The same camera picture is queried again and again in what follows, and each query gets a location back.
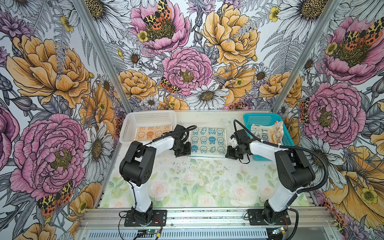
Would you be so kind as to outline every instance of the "metal rail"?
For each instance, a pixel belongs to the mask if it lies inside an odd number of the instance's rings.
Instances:
[[[265,228],[268,226],[250,226],[243,217],[246,207],[239,208],[168,208],[167,225],[172,228]],[[298,227],[332,227],[333,220],[325,207],[295,207],[299,212]],[[119,212],[130,209],[88,209],[80,224],[80,229],[117,229]],[[288,211],[291,222],[295,222],[295,213]],[[124,227],[120,229],[146,229],[146,227]]]

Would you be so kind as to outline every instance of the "black wire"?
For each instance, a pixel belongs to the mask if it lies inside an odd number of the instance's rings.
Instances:
[[[248,162],[242,162],[242,161],[240,160],[240,158],[239,158],[239,161],[240,161],[242,164],[248,164],[248,163],[251,162],[251,160],[249,159],[249,155],[248,155],[248,154],[247,154],[247,158],[248,158]]]
[[[304,147],[300,147],[300,146],[285,146],[285,145],[278,145],[278,144],[274,144],[274,143],[271,143],[271,142],[266,142],[266,141],[262,141],[260,138],[258,138],[257,136],[255,136],[246,126],[244,126],[241,122],[239,122],[238,120],[234,120],[233,121],[233,126],[235,128],[235,131],[236,130],[236,123],[238,123],[240,126],[242,126],[242,128],[247,131],[254,139],[251,139],[251,141],[259,141],[259,142],[262,142],[264,144],[267,144],[267,145],[270,145],[270,146],[273,146],[273,147],[280,147],[280,148],[287,148],[287,149],[296,149],[296,150],[302,150],[302,151],[305,151],[305,152],[308,152],[310,154],[312,154],[314,157],[318,158],[320,161],[321,161],[321,164],[323,166],[323,169],[324,169],[324,176],[323,176],[323,179],[321,180],[321,182],[316,185],[316,186],[313,186],[313,187],[308,187],[308,188],[303,188],[303,189],[300,189],[300,190],[297,190],[297,194],[300,194],[302,192],[310,192],[310,191],[314,191],[316,189],[319,189],[321,188],[324,184],[326,184],[327,180],[328,180],[328,176],[329,176],[329,171],[328,171],[328,165],[327,165],[327,159],[324,159],[323,156],[320,156],[319,154],[317,154],[316,152],[310,150],[310,149],[307,149],[307,148],[304,148]]]
[[[244,216],[243,216],[243,219],[244,219],[245,221],[249,220],[249,217],[248,217],[248,219],[245,219],[245,216],[246,216],[247,214],[249,215],[249,213],[246,212],[246,213],[244,214]]]
[[[183,142],[183,140],[184,140],[184,142],[185,142],[185,141],[187,140],[188,136],[189,136],[189,131],[192,131],[192,130],[195,129],[195,128],[197,128],[197,126],[196,126],[196,125],[192,125],[192,126],[187,127],[185,130],[182,130],[182,131],[177,131],[177,132],[171,131],[171,132],[167,132],[167,134],[162,135],[162,136],[160,136],[160,137],[157,137],[157,138],[153,139],[152,141],[150,141],[149,143],[144,144],[143,146],[141,146],[141,147],[139,147],[139,148],[137,148],[137,149],[135,149],[135,150],[130,151],[129,153],[126,154],[126,156],[129,155],[129,154],[131,154],[131,153],[133,153],[133,152],[136,152],[136,151],[142,149],[143,147],[145,147],[145,146],[147,146],[147,145],[149,145],[149,144],[152,144],[152,143],[154,143],[154,142],[156,142],[156,141],[158,141],[158,140],[164,139],[164,138],[169,137],[169,136],[172,136],[172,135],[176,135],[176,134],[180,134],[180,133],[187,132],[187,136],[184,137],[184,138],[182,139],[182,142]]]
[[[299,212],[296,209],[293,209],[293,208],[288,208],[288,210],[291,210],[291,211],[296,213],[295,226],[293,227],[291,235],[289,235],[289,237],[286,239],[286,240],[291,240],[293,238],[293,236],[295,235],[295,233],[296,233],[297,225],[299,225]]]
[[[142,236],[144,236],[144,235],[146,235],[146,234],[148,234],[148,233],[146,233],[146,232],[144,232],[144,233],[139,233],[139,234],[136,235],[135,238],[133,238],[133,240],[136,240],[137,238],[142,237]]]

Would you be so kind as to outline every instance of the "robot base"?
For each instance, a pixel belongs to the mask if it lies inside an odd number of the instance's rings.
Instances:
[[[268,224],[265,221],[265,214],[264,214],[264,209],[248,209],[248,219],[249,219],[249,224],[251,226],[263,226],[263,225],[273,225],[273,224]],[[283,216],[288,216],[287,210],[283,211],[284,213]],[[275,225],[291,225],[291,220],[289,217],[278,217],[276,219],[273,219],[272,222],[275,222]]]
[[[167,210],[153,210],[152,204],[145,213],[134,210],[133,208],[132,210],[133,211],[131,211],[131,213],[125,218],[125,227],[160,227],[159,222],[152,220],[153,217],[159,219],[163,227],[166,225]]]

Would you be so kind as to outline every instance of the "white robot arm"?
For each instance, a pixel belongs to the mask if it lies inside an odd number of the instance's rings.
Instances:
[[[274,147],[250,139],[244,129],[235,131],[227,148],[227,158],[243,159],[244,154],[260,155],[276,163],[282,183],[264,204],[264,220],[274,223],[286,215],[286,210],[297,198],[297,191],[315,179],[314,171],[304,152],[296,149]]]
[[[148,194],[148,180],[152,174],[155,156],[168,149],[174,150],[176,157],[190,155],[191,144],[186,140],[189,131],[194,128],[196,126],[184,128],[177,125],[174,131],[148,144],[137,141],[130,144],[119,168],[123,179],[131,184],[136,200],[127,218],[134,219],[134,222],[140,225],[146,225],[151,221],[152,201]]]

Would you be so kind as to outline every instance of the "pink peony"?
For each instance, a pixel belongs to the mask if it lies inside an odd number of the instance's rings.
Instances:
[[[191,90],[208,85],[212,81],[211,61],[205,54],[198,53],[193,48],[178,48],[162,63],[164,77],[171,85],[181,89],[181,95],[189,96]]]
[[[363,130],[366,119],[357,89],[347,83],[322,83],[310,97],[307,113],[307,136],[315,135],[335,150],[349,146]]]
[[[81,165],[86,142],[83,127],[65,114],[26,127],[14,147],[18,168],[12,172],[11,189],[38,200],[60,192],[69,181],[77,187],[85,175]]]
[[[357,46],[354,50],[345,49],[345,33],[348,31],[361,32],[368,29],[374,22],[365,23],[358,18],[352,20],[347,17],[328,39],[328,48],[322,62],[324,73],[333,76],[339,81],[348,81],[353,85],[362,84],[375,76],[384,68],[384,37],[373,45]]]
[[[176,48],[184,46],[188,42],[190,30],[189,18],[184,18],[184,15],[180,13],[177,4],[173,6],[170,1],[167,1],[167,3],[168,8],[172,11],[171,22],[174,26],[174,33],[172,34],[172,37],[162,37],[155,39],[154,41],[149,39],[143,42],[144,46],[148,48],[149,52],[152,54],[174,51]],[[147,31],[147,25],[144,23],[143,19],[146,16],[154,15],[156,11],[157,3],[154,7],[149,5],[147,8],[144,8],[140,5],[140,8],[132,8],[131,25],[133,25],[133,28],[131,28],[131,32],[133,34],[138,34],[140,31]]]
[[[12,152],[12,142],[19,134],[19,123],[4,107],[0,106],[0,170],[5,167]]]

